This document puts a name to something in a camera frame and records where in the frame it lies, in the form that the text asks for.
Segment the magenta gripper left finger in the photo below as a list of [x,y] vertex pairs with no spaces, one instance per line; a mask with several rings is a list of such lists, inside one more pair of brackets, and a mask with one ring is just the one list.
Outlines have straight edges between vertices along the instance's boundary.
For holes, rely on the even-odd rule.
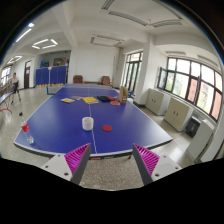
[[91,144],[87,143],[80,146],[69,153],[64,158],[71,170],[71,182],[78,185],[82,179],[84,170],[91,154]]

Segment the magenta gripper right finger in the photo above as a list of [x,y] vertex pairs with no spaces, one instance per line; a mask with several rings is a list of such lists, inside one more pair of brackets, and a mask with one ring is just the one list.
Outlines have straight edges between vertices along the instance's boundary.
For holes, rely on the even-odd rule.
[[137,144],[133,145],[132,154],[136,160],[143,184],[152,183],[152,173],[159,161],[159,156]]

